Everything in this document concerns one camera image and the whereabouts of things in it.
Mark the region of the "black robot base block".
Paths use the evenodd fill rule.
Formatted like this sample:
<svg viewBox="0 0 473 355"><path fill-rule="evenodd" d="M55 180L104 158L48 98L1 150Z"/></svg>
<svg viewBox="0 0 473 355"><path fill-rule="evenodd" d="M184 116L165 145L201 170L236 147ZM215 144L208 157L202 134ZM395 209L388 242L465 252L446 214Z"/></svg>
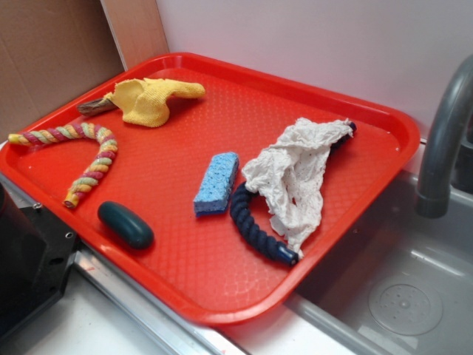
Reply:
<svg viewBox="0 0 473 355"><path fill-rule="evenodd" d="M18 207L1 187L1 341L63 297L79 239L46 207Z"/></svg>

